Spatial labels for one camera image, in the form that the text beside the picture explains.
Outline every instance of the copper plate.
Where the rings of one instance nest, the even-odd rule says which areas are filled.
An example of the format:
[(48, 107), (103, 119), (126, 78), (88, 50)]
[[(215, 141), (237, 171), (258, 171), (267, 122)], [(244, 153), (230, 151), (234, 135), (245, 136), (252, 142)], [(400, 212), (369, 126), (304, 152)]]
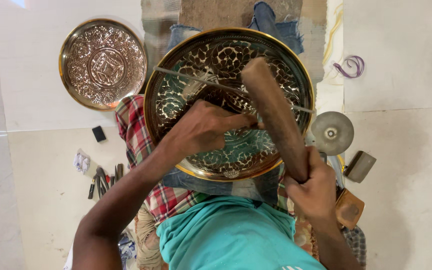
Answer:
[(68, 35), (59, 54), (59, 75), (76, 101), (112, 111), (126, 96), (139, 93), (147, 72), (138, 37), (109, 19), (82, 23)]
[[(220, 28), (194, 35), (168, 52), (158, 66), (245, 91), (241, 70), (263, 56), (288, 102), (314, 108), (313, 86), (307, 70), (286, 45), (259, 31)], [(144, 97), (144, 117), (153, 143), (159, 141), (197, 99), (233, 113), (251, 110), (251, 103), (218, 87), (159, 71), (153, 72)], [(305, 133), (311, 114), (293, 110)], [(186, 157), (177, 168), (199, 178), (236, 181), (261, 175), (282, 160), (267, 131), (229, 131), (224, 149)]]

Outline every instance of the plaid cloth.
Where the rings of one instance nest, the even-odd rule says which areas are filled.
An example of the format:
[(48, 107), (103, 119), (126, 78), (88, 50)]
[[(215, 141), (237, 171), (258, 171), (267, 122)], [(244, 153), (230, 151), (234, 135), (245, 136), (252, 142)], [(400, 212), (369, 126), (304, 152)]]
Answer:
[(347, 245), (353, 251), (353, 255), (356, 257), (361, 267), (366, 269), (366, 236), (364, 236), (363, 230), (358, 226), (354, 227), (352, 230), (345, 227), (341, 230), (341, 234), (345, 238)]
[[(154, 149), (146, 128), (143, 104), (143, 95), (132, 95), (125, 97), (116, 108), (119, 136), (126, 142), (126, 156), (130, 169), (135, 168)], [(282, 183), (282, 166), (277, 170), (279, 170), (278, 203), (273, 207), (294, 216), (294, 204), (288, 199)], [(206, 193), (184, 188), (167, 187), (160, 182), (148, 194), (144, 204), (153, 215), (157, 226), (167, 218), (183, 213), (191, 206), (206, 200), (209, 196)]]

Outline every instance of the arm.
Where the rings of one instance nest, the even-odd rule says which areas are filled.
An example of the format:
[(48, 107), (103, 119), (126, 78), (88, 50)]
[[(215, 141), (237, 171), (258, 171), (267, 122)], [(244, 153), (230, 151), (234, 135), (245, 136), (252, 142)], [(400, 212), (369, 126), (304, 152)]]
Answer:
[(81, 220), (74, 238), (73, 269), (121, 269), (119, 235), (166, 172), (186, 156), (223, 148), (226, 131), (256, 122), (255, 116), (233, 115), (196, 101), (151, 155), (111, 187)]
[(316, 232), (321, 264), (328, 270), (361, 270), (338, 228), (335, 172), (321, 160), (315, 147), (307, 150), (309, 180), (298, 184), (285, 175), (286, 191)]

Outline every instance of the metal rod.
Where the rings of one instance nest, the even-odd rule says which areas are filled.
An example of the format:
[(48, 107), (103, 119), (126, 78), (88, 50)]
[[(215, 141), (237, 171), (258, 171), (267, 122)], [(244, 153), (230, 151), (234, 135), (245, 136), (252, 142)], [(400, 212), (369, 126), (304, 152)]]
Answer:
[[(226, 89), (226, 90), (230, 90), (230, 91), (235, 91), (237, 93), (244, 94), (246, 96), (249, 95), (248, 93), (246, 93), (246, 92), (244, 92), (243, 90), (240, 90), (240, 89), (232, 88), (232, 87), (229, 87), (229, 86), (226, 86), (226, 85), (222, 85), (222, 84), (219, 84), (219, 83), (210, 82), (210, 81), (207, 81), (207, 80), (200, 79), (198, 77), (186, 75), (186, 74), (179, 73), (179, 72), (176, 72), (176, 71), (172, 71), (172, 70), (169, 70), (169, 69), (160, 68), (158, 66), (154, 66), (153, 70), (164, 72), (164, 73), (171, 74), (171, 75), (176, 75), (176, 76), (183, 77), (183, 78), (186, 78), (186, 79), (189, 79), (189, 80), (193, 80), (193, 81), (197, 81), (197, 82), (200, 82), (200, 83), (204, 83), (204, 84), (207, 84), (207, 85), (210, 85), (210, 86), (215, 86), (215, 87), (219, 87), (219, 88), (222, 88), (222, 89)], [(308, 108), (305, 108), (305, 107), (300, 107), (300, 106), (291, 105), (291, 104), (290, 104), (290, 106), (292, 108), (294, 108), (294, 109), (297, 109), (297, 110), (303, 111), (303, 112), (307, 112), (309, 114), (315, 114), (316, 113), (314, 110), (308, 109)]]

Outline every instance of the teal t-shirt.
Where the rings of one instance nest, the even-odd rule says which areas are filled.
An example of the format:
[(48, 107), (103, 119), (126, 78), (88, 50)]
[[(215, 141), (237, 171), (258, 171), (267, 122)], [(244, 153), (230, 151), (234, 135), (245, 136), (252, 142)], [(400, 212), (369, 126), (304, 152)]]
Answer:
[(265, 203), (219, 196), (168, 218), (156, 234), (170, 270), (324, 270), (294, 243), (294, 224)]

